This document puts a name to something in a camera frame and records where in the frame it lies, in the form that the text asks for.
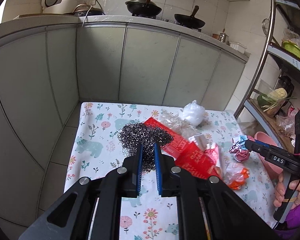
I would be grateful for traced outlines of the right hand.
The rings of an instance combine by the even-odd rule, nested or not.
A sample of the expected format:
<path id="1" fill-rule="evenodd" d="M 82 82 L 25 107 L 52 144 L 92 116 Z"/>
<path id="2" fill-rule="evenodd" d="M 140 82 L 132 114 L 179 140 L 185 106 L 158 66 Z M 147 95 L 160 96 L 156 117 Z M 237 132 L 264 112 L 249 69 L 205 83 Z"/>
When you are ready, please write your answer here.
<path id="1" fill-rule="evenodd" d="M 275 207 L 280 207 L 285 198 L 286 186 L 284 185 L 284 175 L 283 172 L 279 174 L 279 181 L 275 187 L 275 200 L 273 202 Z M 291 181 L 289 184 L 289 188 L 291 190 L 296 190 L 298 195 L 294 204 L 292 205 L 292 209 L 300 205 L 300 182 L 298 180 Z"/>

